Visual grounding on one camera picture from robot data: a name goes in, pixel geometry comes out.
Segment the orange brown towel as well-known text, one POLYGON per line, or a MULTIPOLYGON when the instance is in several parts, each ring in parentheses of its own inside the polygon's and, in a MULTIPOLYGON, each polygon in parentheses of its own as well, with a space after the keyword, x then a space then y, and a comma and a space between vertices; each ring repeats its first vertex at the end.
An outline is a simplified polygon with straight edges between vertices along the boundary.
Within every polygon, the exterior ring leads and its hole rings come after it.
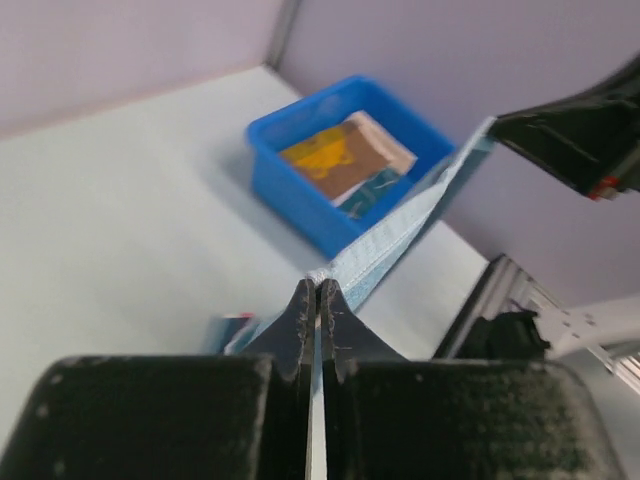
POLYGON ((379 173, 407 174, 417 155, 360 110, 283 150, 280 156, 338 206, 379 173))

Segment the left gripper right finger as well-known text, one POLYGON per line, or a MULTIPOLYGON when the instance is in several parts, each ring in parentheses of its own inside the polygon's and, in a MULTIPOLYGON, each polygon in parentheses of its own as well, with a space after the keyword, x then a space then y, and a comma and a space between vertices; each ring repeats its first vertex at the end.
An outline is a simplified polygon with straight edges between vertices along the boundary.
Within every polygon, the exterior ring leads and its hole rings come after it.
POLYGON ((544 354, 530 310, 479 320, 463 353, 409 361, 323 282, 326 470, 331 479, 622 479, 580 378, 544 354))

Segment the Doraemon teal beige towel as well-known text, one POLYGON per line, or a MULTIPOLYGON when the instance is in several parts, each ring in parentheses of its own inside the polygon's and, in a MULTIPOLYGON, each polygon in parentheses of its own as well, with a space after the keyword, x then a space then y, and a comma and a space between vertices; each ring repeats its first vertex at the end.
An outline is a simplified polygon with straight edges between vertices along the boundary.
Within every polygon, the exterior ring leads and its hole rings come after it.
POLYGON ((404 178, 387 167, 351 187, 332 201, 332 205, 353 220, 366 215, 399 181, 404 178))

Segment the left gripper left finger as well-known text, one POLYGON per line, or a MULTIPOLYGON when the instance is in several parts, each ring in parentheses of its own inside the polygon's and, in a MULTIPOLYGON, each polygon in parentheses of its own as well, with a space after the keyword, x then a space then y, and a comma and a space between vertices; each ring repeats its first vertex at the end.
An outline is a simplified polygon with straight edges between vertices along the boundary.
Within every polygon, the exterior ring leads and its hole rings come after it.
POLYGON ((306 479, 316 289, 233 355, 53 363, 1 458, 5 479, 306 479))

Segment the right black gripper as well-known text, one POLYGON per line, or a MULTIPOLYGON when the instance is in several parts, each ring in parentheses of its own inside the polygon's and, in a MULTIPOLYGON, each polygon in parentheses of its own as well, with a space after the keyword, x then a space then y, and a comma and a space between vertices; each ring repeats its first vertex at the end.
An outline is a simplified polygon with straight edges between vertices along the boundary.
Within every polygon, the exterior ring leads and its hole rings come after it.
POLYGON ((587 91, 499 116, 492 138, 591 199, 639 189, 639 56, 587 91))

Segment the light blue towel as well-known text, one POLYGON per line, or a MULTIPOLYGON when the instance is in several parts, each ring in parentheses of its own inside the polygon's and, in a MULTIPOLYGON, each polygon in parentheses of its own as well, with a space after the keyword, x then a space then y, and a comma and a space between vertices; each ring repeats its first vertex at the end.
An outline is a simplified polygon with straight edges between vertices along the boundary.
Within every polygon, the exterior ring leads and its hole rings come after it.
MULTIPOLYGON (((364 305, 385 277, 402 261, 448 208, 453 198, 473 175, 493 149, 489 129, 495 117, 483 120, 465 144, 443 160, 438 173, 429 174, 435 180, 421 180, 417 193, 411 193, 399 207, 386 215, 375 226, 345 247, 328 265, 298 275, 298 279, 311 280, 312 286, 321 281, 337 280, 347 306, 356 313, 364 305)), ((237 354, 254 342, 276 316, 251 317, 240 326, 240 318, 214 317, 206 330, 204 352, 207 354, 237 354)))

